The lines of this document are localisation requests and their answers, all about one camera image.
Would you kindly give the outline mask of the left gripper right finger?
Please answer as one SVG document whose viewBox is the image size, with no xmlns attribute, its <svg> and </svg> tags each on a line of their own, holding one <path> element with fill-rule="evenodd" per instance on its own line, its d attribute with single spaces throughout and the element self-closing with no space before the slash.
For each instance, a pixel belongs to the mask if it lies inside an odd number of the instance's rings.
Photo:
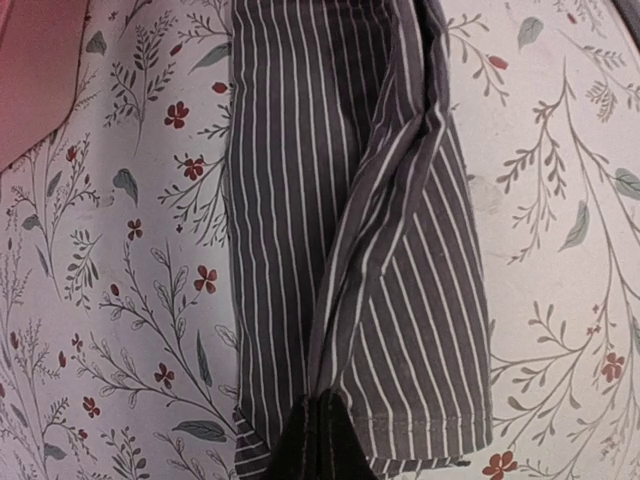
<svg viewBox="0 0 640 480">
<path fill-rule="evenodd" d="M 376 480 L 342 397 L 326 390 L 318 407 L 317 478 Z"/>
</svg>

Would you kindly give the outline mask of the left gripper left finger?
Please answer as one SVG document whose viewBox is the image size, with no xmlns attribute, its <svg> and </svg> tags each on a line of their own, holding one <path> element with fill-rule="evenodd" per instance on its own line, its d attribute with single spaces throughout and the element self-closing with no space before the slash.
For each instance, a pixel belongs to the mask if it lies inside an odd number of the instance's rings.
<svg viewBox="0 0 640 480">
<path fill-rule="evenodd" d="M 318 478 L 318 428 L 318 399 L 301 396 L 291 409 L 267 468 L 269 480 Z"/>
</svg>

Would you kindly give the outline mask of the grey striped underwear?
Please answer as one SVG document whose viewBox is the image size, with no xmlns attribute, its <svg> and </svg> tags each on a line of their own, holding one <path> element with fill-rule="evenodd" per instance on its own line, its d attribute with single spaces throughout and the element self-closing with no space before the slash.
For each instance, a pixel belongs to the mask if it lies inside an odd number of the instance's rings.
<svg viewBox="0 0 640 480">
<path fill-rule="evenodd" d="M 377 479 L 493 439 L 480 248 L 437 1 L 234 1 L 235 466 L 296 401 L 346 405 Z"/>
</svg>

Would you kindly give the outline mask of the pink divided organizer box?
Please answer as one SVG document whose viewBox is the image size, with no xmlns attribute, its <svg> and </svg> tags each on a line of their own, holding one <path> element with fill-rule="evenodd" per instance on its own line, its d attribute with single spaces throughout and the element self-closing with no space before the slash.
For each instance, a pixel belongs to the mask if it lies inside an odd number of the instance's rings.
<svg viewBox="0 0 640 480">
<path fill-rule="evenodd" d="M 87 8 L 87 0 L 1 3 L 2 169 L 68 117 Z"/>
</svg>

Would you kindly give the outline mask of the floral tablecloth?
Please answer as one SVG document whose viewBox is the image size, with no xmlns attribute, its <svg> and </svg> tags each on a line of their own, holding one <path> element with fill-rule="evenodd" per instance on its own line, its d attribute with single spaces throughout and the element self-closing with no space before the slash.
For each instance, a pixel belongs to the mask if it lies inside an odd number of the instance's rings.
<svg viewBox="0 0 640 480">
<path fill-rule="evenodd" d="M 88 1 L 68 117 L 1 168 L 1 475 L 243 479 L 234 1 Z M 639 475 L 639 5 L 437 1 L 493 439 L 386 479 Z"/>
</svg>

